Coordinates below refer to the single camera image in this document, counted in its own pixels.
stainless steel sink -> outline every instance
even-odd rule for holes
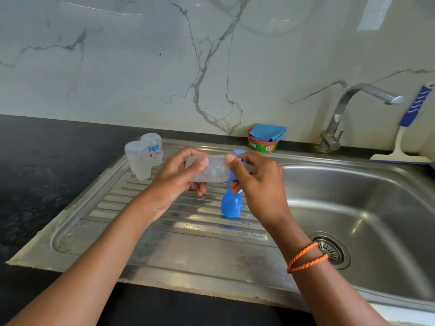
[[[164,140],[224,154],[239,146]],[[435,186],[410,167],[277,151],[291,211],[329,261],[370,302],[435,312]],[[153,169],[153,176],[158,167]],[[9,264],[65,271],[151,180],[125,157]],[[182,194],[141,237],[120,281],[306,309],[276,244],[246,206],[220,214],[225,184]]]

green container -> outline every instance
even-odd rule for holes
[[[262,142],[250,135],[252,127],[247,131],[247,146],[260,153],[272,153],[276,150],[278,142]]]

forearm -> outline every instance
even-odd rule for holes
[[[266,230],[280,248],[287,264],[311,243],[290,211],[277,224],[267,226]],[[320,256],[320,250],[312,248],[294,266],[300,266]],[[319,326],[388,325],[327,261],[296,271],[292,275]]]
[[[132,201],[86,252],[9,325],[95,325],[152,218],[152,208],[143,208],[146,204],[151,204],[146,194]]]

countertop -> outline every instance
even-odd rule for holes
[[[246,145],[242,137],[150,130],[64,120],[0,115],[0,325],[50,285],[60,273],[4,262],[43,229],[146,132],[164,138]],[[280,149],[314,152],[307,143]],[[368,158],[376,150],[341,148]],[[428,175],[435,171],[421,168]],[[315,325],[305,312],[159,288],[117,283],[99,325]]]

person's left hand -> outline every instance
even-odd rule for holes
[[[171,156],[157,173],[150,186],[142,193],[151,197],[153,205],[152,222],[158,219],[177,197],[184,191],[196,190],[202,196],[207,187],[206,183],[191,182],[191,179],[202,172],[208,165],[208,158],[195,160],[187,169],[184,161],[190,156],[207,156],[207,153],[198,151],[193,147],[185,147]]]

